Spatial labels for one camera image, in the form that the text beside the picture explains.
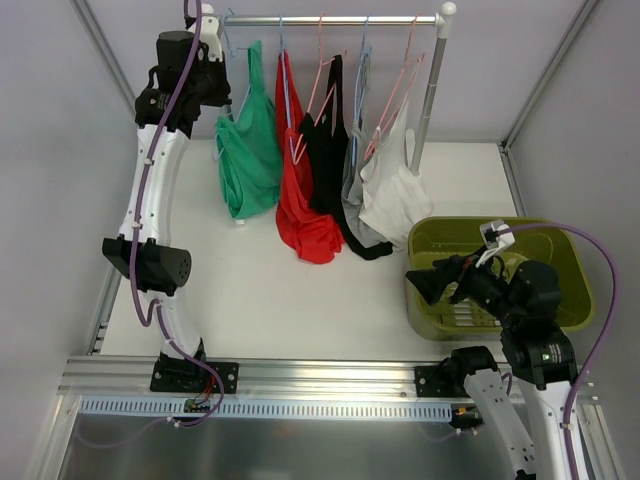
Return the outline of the light blue hanger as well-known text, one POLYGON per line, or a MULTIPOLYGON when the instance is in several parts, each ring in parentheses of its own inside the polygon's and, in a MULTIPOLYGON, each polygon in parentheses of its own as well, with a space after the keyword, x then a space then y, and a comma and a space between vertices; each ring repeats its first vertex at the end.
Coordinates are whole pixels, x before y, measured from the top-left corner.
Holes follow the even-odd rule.
MULTIPOLYGON (((234 59, 239 55, 241 50, 248 51, 248 59, 251 59, 251 48, 250 47, 234 47, 228 34, 227 21, 231 18, 233 12, 231 10, 228 11, 227 14, 221 17, 220 21, 220 30, 224 39, 226 41, 226 59, 227 62, 233 62, 234 59)), ((242 100, 240 106, 237 109, 237 113, 234 114, 232 107, 230 104, 225 105, 222 108, 222 112, 218 115, 218 118, 215 123, 215 136, 214 136, 214 153, 213 158, 218 166, 221 166, 220 161, 225 160, 226 150, 223 145, 223 139, 220 136, 220 128, 228 126, 229 124, 234 124, 240 128, 246 128, 250 124, 252 117, 251 110, 253 107, 251 106, 251 97, 252 97, 252 86, 251 80, 248 80, 247 91, 244 95, 244 99, 242 100)))

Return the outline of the green tank top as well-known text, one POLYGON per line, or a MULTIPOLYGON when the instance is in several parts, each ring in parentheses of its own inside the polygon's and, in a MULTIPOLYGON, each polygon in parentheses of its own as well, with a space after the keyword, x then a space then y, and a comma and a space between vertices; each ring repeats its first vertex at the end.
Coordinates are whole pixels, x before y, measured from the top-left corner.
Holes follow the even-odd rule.
POLYGON ((283 159, 275 105, 266 90, 262 42, 247 49, 248 89, 234 118, 216 120, 218 173, 231 218, 261 215, 280 199, 283 159))

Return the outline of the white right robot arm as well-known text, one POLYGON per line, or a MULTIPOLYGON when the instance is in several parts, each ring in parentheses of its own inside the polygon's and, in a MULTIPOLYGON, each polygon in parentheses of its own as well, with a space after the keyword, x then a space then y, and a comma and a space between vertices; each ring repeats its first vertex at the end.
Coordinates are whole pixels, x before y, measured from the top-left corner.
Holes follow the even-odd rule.
POLYGON ((527 260, 505 279, 477 255, 454 255, 435 261, 430 269, 409 270, 405 278, 429 305, 455 285, 450 303, 470 300, 500 322, 502 351, 527 405, 528 426, 522 424, 497 362, 484 346, 453 350, 430 380, 474 401, 486 430, 503 449, 507 477, 587 478, 574 423, 578 367, 574 348, 556 321, 562 301, 556 270, 527 260))

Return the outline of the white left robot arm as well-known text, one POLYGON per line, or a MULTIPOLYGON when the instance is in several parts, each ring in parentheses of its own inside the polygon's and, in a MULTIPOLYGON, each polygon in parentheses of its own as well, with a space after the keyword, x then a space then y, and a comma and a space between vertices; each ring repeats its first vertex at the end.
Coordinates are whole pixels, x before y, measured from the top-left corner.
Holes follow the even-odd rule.
POLYGON ((159 359, 186 391, 207 382, 203 339, 189 319, 184 287, 189 251, 172 244, 171 209, 179 168, 193 126, 205 106, 230 104, 225 55, 217 34, 167 31, 156 41, 157 63, 135 101, 137 158, 126 214, 105 258, 129 282, 134 311, 144 327, 158 324, 159 359))

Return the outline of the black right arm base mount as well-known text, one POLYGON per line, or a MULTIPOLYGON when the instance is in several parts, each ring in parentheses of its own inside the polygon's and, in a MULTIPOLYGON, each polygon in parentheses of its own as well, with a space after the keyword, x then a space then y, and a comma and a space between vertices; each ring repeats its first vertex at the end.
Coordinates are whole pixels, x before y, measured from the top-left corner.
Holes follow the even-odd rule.
POLYGON ((468 398, 463 386, 457 383, 441 365, 421 365, 413 369, 418 398, 468 398))

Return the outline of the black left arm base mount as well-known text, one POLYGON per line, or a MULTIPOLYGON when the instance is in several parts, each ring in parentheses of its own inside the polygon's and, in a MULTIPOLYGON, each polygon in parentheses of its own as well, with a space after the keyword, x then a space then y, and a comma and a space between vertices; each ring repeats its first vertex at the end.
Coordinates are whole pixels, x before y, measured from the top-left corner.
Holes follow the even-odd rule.
MULTIPOLYGON (((224 393, 237 392, 240 365, 236 362, 206 361, 220 377, 224 393)), ((188 360, 161 355, 154 364, 150 390, 159 393, 201 393, 212 379, 205 369, 188 360)))

